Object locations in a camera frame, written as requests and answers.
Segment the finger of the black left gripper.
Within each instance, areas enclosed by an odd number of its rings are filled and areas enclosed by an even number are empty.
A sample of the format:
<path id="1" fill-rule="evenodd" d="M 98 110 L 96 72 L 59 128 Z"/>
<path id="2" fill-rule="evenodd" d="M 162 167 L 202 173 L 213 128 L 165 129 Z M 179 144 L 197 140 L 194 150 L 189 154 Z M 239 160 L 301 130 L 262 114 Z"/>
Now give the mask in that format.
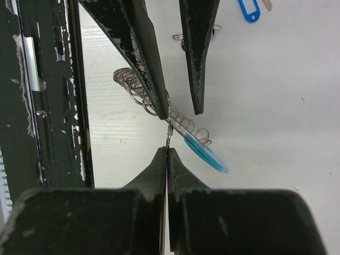
<path id="1" fill-rule="evenodd" d="M 157 116 L 168 118 L 168 93 L 154 25 L 145 1 L 79 1 L 128 62 Z"/>
<path id="2" fill-rule="evenodd" d="M 219 0 L 179 1 L 189 86 L 196 115 L 204 111 L 206 58 L 219 3 Z"/>

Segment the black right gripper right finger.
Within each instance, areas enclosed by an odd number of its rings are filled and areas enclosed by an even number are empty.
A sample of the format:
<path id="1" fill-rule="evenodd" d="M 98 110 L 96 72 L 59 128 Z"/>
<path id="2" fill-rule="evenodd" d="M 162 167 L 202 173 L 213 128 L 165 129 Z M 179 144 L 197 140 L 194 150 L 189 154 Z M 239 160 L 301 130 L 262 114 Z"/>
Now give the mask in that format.
<path id="1" fill-rule="evenodd" d="M 212 189 L 167 152 L 174 254 L 326 254 L 302 197 L 290 190 Z"/>

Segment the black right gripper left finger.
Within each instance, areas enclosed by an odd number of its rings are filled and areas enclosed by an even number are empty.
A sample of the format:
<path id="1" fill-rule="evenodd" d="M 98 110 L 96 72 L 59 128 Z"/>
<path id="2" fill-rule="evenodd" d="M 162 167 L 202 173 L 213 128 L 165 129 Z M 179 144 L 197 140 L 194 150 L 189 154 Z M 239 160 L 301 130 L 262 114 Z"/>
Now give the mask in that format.
<path id="1" fill-rule="evenodd" d="M 1 254 L 163 254 L 166 149 L 120 189 L 33 189 L 15 202 Z"/>

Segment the key with blue tag upper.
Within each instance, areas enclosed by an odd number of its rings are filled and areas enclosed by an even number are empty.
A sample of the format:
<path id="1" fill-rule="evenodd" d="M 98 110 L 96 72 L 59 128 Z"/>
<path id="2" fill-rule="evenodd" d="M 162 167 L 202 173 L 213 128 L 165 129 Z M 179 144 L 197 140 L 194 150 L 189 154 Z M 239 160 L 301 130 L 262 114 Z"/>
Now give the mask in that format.
<path id="1" fill-rule="evenodd" d="M 271 11 L 273 8 L 273 3 L 270 0 L 238 0 L 242 15 L 246 22 L 248 23 L 255 23 L 261 17 L 261 8 L 260 4 L 262 3 L 263 6 L 267 11 Z"/>

